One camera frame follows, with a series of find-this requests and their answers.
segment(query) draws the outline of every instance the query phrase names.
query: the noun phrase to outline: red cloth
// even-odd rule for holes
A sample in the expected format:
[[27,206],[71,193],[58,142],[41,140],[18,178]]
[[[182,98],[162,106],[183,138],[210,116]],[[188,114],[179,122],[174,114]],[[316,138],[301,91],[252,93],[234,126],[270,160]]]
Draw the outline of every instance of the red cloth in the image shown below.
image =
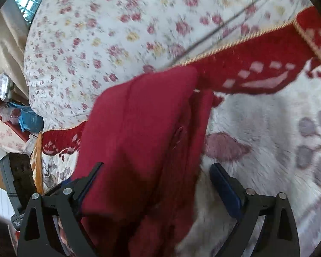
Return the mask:
[[213,103],[198,73],[176,67],[107,89],[84,128],[72,178],[103,162],[82,203],[100,256],[170,256],[193,222],[199,158]]

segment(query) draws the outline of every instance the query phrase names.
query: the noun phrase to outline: metal screw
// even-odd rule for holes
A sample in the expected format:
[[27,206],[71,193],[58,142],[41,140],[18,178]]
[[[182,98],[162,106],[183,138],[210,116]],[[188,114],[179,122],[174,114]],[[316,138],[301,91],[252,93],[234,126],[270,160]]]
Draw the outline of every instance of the metal screw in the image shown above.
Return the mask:
[[280,192],[279,193],[279,198],[281,198],[281,199],[286,199],[287,198],[287,195],[285,194],[285,193],[283,193],[283,192]]
[[246,193],[247,193],[248,195],[254,195],[256,192],[255,192],[252,188],[247,188],[247,189],[246,189]]
[[33,193],[32,196],[31,196],[31,198],[32,198],[33,200],[36,200],[38,197],[39,197],[39,194],[38,194],[38,193]]
[[72,192],[73,192],[73,190],[71,188],[66,188],[65,190],[63,190],[64,195],[69,195]]

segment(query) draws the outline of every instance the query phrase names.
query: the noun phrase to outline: folded red fabric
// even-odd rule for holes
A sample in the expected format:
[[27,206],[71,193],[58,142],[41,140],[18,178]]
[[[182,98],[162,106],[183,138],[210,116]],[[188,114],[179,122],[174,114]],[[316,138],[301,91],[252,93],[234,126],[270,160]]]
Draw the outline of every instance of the folded red fabric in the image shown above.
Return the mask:
[[82,203],[100,256],[170,256],[193,222],[213,92],[176,67],[107,89],[84,128],[72,178],[103,162]]

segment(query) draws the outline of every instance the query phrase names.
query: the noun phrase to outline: beige curtain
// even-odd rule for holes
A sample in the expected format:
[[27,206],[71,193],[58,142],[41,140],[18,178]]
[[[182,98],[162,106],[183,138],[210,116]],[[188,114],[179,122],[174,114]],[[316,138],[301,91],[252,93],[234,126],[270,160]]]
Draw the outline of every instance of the beige curtain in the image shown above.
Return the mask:
[[0,9],[0,74],[6,74],[16,85],[15,91],[28,98],[23,75],[27,24],[14,0],[7,0]]

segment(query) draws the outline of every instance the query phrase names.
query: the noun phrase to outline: red garment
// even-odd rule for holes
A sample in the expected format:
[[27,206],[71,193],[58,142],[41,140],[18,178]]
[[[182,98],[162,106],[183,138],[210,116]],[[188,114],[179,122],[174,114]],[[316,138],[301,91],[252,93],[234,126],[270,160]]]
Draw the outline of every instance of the red garment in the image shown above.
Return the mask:
[[199,158],[214,95],[176,67],[139,76],[97,99],[72,178],[103,162],[82,203],[100,256],[170,256],[193,222]]

